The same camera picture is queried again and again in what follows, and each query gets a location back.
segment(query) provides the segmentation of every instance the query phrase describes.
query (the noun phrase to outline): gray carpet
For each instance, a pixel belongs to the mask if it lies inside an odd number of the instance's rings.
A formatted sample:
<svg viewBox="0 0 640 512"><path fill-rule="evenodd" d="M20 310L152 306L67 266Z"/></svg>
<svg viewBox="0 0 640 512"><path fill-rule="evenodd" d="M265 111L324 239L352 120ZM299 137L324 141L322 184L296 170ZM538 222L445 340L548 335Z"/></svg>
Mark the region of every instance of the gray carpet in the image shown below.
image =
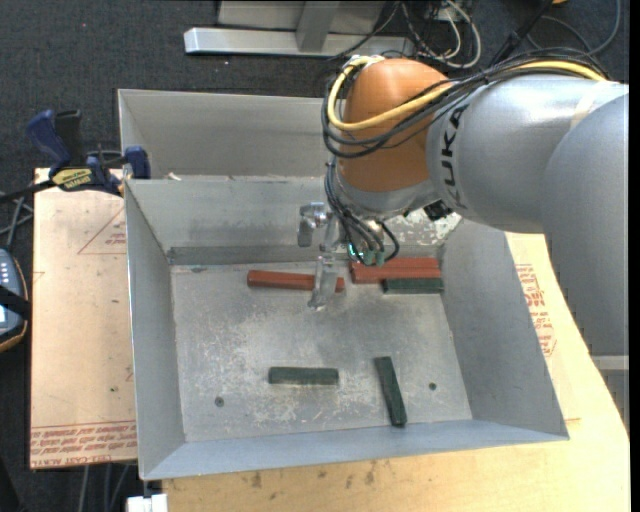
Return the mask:
<svg viewBox="0 0 640 512"><path fill-rule="evenodd" d="M620 29L599 54L614 80L629 80L629 7L622 2ZM486 66L508 34L537 6L534 0L475 0L473 15L483 41ZM26 186L35 167L50 162L25 136L29 119L51 108L80 109L86 148L119 144L119 88L321 96L336 62L275 56L186 56L182 35L214 23L215 2L160 0L2 0L0 2L0 190ZM570 23L597 47L611 31L614 0L569 0L552 14ZM388 33L404 31L394 22ZM581 48L561 25L542 20L533 30L544 45ZM0 206L0 226L13 208ZM33 231L20 227L12 246L28 279ZM0 354L0 458L28 510L76 510L82 469L28 469L29 338ZM87 510L102 510L106 466L93 468ZM115 486L121 466L112 470ZM142 492L129 471L121 496Z"/></svg>

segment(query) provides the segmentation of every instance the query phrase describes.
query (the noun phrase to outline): cardboard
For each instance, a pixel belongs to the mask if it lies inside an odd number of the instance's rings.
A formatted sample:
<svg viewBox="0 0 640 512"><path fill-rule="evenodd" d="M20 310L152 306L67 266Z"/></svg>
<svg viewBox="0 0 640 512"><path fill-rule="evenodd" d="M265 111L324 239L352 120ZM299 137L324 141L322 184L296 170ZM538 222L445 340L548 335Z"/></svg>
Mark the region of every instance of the cardboard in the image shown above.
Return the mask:
<svg viewBox="0 0 640 512"><path fill-rule="evenodd" d="M122 198L36 194L33 269L29 466L134 460Z"/></svg>

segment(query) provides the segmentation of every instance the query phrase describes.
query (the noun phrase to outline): yellow cable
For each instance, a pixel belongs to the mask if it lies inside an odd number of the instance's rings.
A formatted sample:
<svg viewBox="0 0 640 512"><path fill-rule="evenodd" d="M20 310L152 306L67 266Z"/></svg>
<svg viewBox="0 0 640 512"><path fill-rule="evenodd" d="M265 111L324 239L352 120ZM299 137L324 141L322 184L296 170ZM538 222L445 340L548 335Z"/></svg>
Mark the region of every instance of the yellow cable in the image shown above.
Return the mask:
<svg viewBox="0 0 640 512"><path fill-rule="evenodd" d="M452 86L452 83L444 83L432 91L429 91L427 94L420 96L408 103L404 103L399 105L391 110L387 110L386 112L382 112L374 117L370 117L369 119L365 119L363 121L359 121L356 123L345 123L338 119L335 113L336 101L338 98L338 94L342 87L342 84L347 79L347 77L356 69L356 67L366 64L372 64L375 62L380 62L384 60L382 57L358 57L353 59L350 63L345 66L344 71L340 74L340 76L336 79L333 86L331 87L331 91L329 92L329 98L327 101L327 117L329 118L329 122L335 126L339 130L354 132L359 130L364 130L366 128L371 128L372 126L377 126L380 123L388 121L397 116L401 116L403 114L410 113L413 110L419 109L420 107L427 105L435 98L438 98L441 94L443 94L447 89ZM596 73L595 71L589 69L586 66L582 66L580 64L576 64L573 62L562 62L562 61L539 61L539 62L530 62L528 64L522 64L520 66L515 66L513 69L527 69L527 68L555 68L562 69L565 71L571 71L577 75L582 75L585 78L589 78L591 80L602 81L606 80L605 77Z"/></svg>

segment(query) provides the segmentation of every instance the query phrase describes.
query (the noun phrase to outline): red bar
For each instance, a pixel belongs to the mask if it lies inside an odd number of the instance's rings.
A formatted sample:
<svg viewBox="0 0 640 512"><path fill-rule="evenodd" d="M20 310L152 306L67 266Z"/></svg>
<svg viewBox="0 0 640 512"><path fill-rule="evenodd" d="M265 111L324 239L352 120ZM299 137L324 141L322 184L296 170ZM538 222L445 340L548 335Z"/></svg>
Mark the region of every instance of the red bar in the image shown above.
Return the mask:
<svg viewBox="0 0 640 512"><path fill-rule="evenodd" d="M422 279L442 277L436 258L395 258L381 267L349 264L355 284L376 284L385 279Z"/></svg>
<svg viewBox="0 0 640 512"><path fill-rule="evenodd" d="M274 272L271 270L250 270L247 273L247 285L251 288L312 291L314 282L315 276L310 274ZM336 283L336 293L342 291L344 291L344 279L339 277Z"/></svg>

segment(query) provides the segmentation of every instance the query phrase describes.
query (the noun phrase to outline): green block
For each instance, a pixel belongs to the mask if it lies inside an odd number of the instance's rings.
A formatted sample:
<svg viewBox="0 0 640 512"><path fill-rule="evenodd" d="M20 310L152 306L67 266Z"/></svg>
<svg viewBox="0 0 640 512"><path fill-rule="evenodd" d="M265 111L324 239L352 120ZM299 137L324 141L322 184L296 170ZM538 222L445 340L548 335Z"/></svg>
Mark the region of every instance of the green block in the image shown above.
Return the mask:
<svg viewBox="0 0 640 512"><path fill-rule="evenodd" d="M421 279L385 279L382 290L388 294L440 293L444 283L439 277Z"/></svg>
<svg viewBox="0 0 640 512"><path fill-rule="evenodd" d="M269 368L269 384L302 384L305 386L335 386L339 374L335 368L296 368L273 366Z"/></svg>
<svg viewBox="0 0 640 512"><path fill-rule="evenodd" d="M376 357L374 360L384 401L387 404L391 424L402 427L407 423L407 411L400 393L396 371L390 357Z"/></svg>

